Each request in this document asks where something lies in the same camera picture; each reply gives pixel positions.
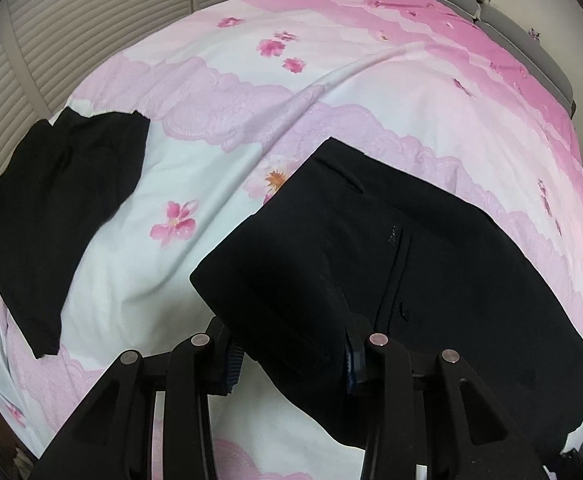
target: bed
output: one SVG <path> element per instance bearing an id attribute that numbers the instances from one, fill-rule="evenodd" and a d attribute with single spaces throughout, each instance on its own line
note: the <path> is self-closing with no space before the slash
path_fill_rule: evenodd
<path id="1" fill-rule="evenodd" d="M 95 69 L 67 106 L 140 111 L 152 120 L 146 158 L 76 271 L 57 356 L 33 357 L 0 298 L 0 410 L 21 441 L 40 456 L 122 351 L 165 352 L 204 331 L 212 313 L 189 274 L 328 137 L 486 211 L 583 338 L 568 81 L 541 68 L 542 53 L 529 65 L 533 54 L 501 46 L 513 39 L 484 11 L 476 0 L 231 0 Z M 183 214 L 196 226 L 187 237 L 174 227 Z M 363 451 L 335 443 L 249 359 L 210 413 L 223 480 L 359 478 Z M 158 403 L 155 479 L 161 427 Z M 565 450 L 582 441 L 583 423 Z"/>

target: black pants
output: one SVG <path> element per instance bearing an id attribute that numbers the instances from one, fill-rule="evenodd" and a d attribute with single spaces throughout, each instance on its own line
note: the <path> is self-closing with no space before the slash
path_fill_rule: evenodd
<path id="1" fill-rule="evenodd" d="M 479 208 L 329 139 L 191 281 L 280 391 L 349 444 L 340 288 L 410 351 L 453 348 L 548 462 L 583 419 L 583 340 Z"/>

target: black garment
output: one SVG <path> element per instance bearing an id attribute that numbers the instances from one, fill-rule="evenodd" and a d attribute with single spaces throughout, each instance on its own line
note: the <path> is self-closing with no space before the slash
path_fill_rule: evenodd
<path id="1" fill-rule="evenodd" d="M 57 354 L 60 311 L 101 225 L 136 188 L 150 120 L 65 108 L 38 121 L 0 176 L 0 295 L 36 357 Z"/>
<path id="2" fill-rule="evenodd" d="M 329 139 L 191 282 L 278 389 L 354 444 L 338 291 L 410 351 L 453 348 L 544 462 L 583 419 L 583 340 L 479 208 Z"/>

